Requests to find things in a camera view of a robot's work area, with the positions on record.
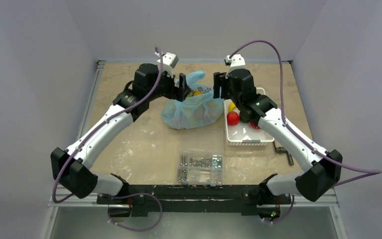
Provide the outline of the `light blue plastic bag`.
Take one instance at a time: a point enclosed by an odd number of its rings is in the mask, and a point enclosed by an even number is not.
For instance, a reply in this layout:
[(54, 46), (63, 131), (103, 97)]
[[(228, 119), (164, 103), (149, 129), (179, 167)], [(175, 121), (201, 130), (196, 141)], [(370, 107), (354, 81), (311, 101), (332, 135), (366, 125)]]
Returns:
[[(195, 71), (187, 75), (187, 84), (191, 93), (183, 102), (168, 100), (161, 118), (167, 127), (173, 129), (192, 129), (215, 123), (223, 114), (224, 99), (213, 98), (213, 87), (199, 83), (205, 77), (204, 71)], [(192, 97), (193, 91), (204, 92)]]

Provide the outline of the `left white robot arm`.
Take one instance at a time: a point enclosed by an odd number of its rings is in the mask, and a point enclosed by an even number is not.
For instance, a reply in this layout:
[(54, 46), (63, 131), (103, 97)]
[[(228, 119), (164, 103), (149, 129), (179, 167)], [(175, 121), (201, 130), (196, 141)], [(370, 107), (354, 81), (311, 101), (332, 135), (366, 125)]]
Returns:
[(117, 204), (128, 199), (126, 180), (116, 174), (97, 175), (90, 171), (102, 151), (160, 97), (184, 101), (191, 93), (187, 77), (176, 80), (166, 67), (141, 64), (134, 79), (113, 100), (98, 122), (66, 149), (55, 148), (51, 157), (52, 173), (72, 195), (82, 199), (91, 193), (109, 195)]

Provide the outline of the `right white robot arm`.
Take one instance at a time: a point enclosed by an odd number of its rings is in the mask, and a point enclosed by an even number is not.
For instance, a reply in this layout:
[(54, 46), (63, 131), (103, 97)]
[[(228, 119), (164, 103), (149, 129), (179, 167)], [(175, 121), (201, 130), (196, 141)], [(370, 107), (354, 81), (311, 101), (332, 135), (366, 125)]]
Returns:
[(315, 202), (339, 180), (343, 157), (310, 140), (282, 116), (282, 110), (268, 96), (257, 92), (249, 70), (213, 74), (214, 97), (231, 99), (244, 121), (252, 122), (273, 136), (298, 163), (301, 174), (272, 174), (259, 185), (261, 204), (279, 195), (299, 194)]

